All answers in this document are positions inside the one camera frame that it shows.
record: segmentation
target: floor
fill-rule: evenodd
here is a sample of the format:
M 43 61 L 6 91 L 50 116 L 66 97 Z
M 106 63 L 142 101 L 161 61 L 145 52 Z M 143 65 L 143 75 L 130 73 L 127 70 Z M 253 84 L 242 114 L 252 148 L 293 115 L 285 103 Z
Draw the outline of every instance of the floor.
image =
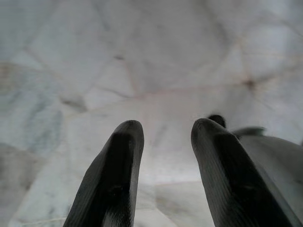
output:
M 300 0 L 1 0 L 0 226 L 60 227 L 121 122 L 145 136 L 136 227 L 213 227 L 194 121 L 303 139 Z

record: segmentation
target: marble floor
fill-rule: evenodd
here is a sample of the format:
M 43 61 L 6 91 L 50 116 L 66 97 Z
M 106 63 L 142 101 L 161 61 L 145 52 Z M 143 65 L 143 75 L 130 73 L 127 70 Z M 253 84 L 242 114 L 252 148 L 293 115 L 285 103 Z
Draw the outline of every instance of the marble floor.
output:
M 213 227 L 196 119 L 303 139 L 301 0 L 0 0 L 0 226 L 62 226 L 121 122 L 145 145 L 136 227 Z

